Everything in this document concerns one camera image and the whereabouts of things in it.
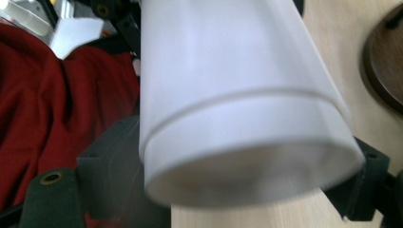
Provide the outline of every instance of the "red fabric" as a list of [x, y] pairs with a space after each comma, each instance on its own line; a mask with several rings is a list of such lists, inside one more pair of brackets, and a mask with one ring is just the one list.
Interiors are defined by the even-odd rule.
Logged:
[[0, 211], [29, 182], [76, 157], [130, 116], [139, 86], [128, 54], [80, 47], [59, 60], [40, 40], [0, 24]]

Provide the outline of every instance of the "wooden table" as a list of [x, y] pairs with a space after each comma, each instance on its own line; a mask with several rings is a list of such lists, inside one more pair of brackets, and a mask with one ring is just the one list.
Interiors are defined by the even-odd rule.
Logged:
[[[361, 50], [372, 28], [401, 0], [306, 0], [304, 22], [353, 115], [355, 136], [391, 158], [390, 172], [403, 169], [403, 116], [366, 87], [361, 78]], [[323, 193], [282, 203], [237, 210], [173, 208], [174, 228], [379, 227], [342, 220]]]

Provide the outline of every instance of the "light wood surface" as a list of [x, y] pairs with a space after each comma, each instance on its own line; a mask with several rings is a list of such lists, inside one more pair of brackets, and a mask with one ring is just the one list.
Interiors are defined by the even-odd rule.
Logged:
[[[353, 132], [391, 158], [390, 172], [403, 169], [403, 116], [386, 106], [360, 74], [361, 50], [373, 27], [401, 0], [306, 0], [304, 22], [353, 116]], [[174, 228], [379, 227], [340, 218], [323, 193], [237, 210], [173, 208]]]

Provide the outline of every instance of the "white plastic cup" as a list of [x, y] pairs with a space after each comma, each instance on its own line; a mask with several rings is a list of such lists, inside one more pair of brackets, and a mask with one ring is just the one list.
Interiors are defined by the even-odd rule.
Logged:
[[140, 155], [156, 202], [266, 203], [361, 167], [347, 105], [291, 0], [142, 11]]
[[9, 0], [0, 0], [0, 10], [37, 35], [46, 36], [51, 31], [50, 25], [42, 18]]

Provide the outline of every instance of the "red cloth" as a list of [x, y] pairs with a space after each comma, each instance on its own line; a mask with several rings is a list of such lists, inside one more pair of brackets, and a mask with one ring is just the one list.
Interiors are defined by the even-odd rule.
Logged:
[[80, 47], [64, 61], [27, 32], [0, 24], [0, 211], [29, 182], [76, 157], [132, 114], [139, 85], [129, 54]]

